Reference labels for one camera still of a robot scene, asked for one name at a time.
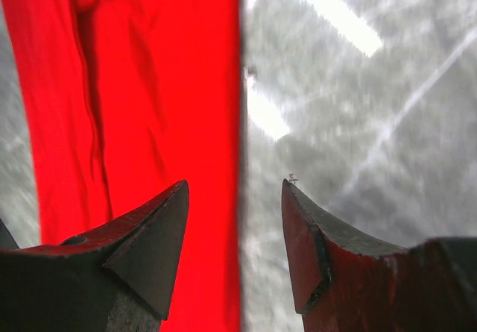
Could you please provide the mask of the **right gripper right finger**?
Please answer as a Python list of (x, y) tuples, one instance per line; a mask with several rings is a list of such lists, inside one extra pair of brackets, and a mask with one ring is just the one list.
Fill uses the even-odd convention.
[(372, 237), (283, 181), (294, 307), (306, 331), (474, 331), (476, 239), (402, 248)]

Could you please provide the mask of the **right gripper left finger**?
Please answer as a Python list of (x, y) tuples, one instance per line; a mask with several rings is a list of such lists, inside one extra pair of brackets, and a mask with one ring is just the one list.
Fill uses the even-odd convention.
[(58, 245), (1, 229), (3, 331), (158, 331), (168, 318), (189, 211), (179, 181)]

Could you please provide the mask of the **red t shirt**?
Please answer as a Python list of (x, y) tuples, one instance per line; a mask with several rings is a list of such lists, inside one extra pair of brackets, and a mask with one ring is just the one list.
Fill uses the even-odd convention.
[(42, 242), (62, 242), (189, 183), (165, 331), (241, 328), (238, 2), (1, 0)]

